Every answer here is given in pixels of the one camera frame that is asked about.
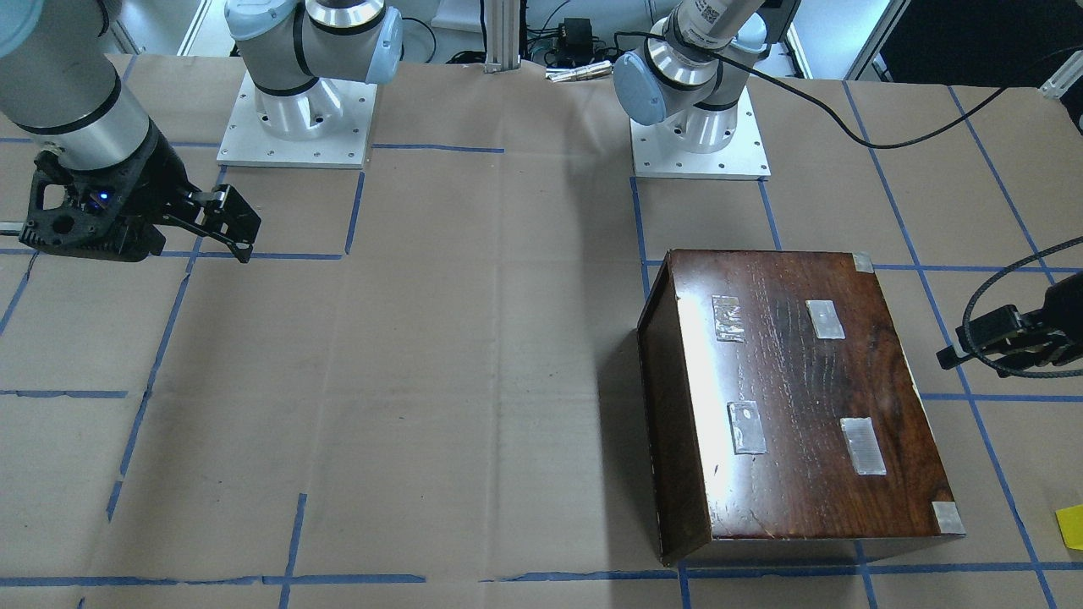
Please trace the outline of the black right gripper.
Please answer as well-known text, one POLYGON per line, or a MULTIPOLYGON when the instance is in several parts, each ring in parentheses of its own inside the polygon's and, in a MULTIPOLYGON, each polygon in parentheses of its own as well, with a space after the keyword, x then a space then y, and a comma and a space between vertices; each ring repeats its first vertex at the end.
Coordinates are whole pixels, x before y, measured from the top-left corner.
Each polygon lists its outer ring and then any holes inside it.
POLYGON ((199 190, 158 127, 123 161, 74 170, 54 151, 34 160, 30 204, 19 243, 58 257, 138 262, 160 255, 158 225, 217 239, 249 262, 261 219, 229 184, 199 190))

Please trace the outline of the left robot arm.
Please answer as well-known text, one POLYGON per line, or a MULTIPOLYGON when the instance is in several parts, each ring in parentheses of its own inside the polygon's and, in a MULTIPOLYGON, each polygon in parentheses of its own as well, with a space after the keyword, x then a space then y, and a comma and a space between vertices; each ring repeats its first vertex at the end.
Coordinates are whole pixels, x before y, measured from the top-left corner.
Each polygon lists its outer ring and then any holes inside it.
POLYGON ((781 39, 798 1, 681 1, 616 59, 613 85, 635 124, 665 128, 689 153, 716 153, 739 126, 748 73, 781 39))

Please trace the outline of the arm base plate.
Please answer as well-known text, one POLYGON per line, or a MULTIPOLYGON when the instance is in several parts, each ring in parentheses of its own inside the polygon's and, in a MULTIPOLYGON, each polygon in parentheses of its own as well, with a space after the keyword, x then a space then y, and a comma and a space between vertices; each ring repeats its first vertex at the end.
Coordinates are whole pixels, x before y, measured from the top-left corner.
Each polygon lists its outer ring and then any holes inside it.
POLYGON ((692 107, 662 124, 630 124, 635 176, 766 180, 770 163, 751 93, 735 107, 713 112, 692 107))
POLYGON ((362 169, 378 86, 318 80, 295 96, 271 96, 245 74, 217 154, 225 166, 362 169))

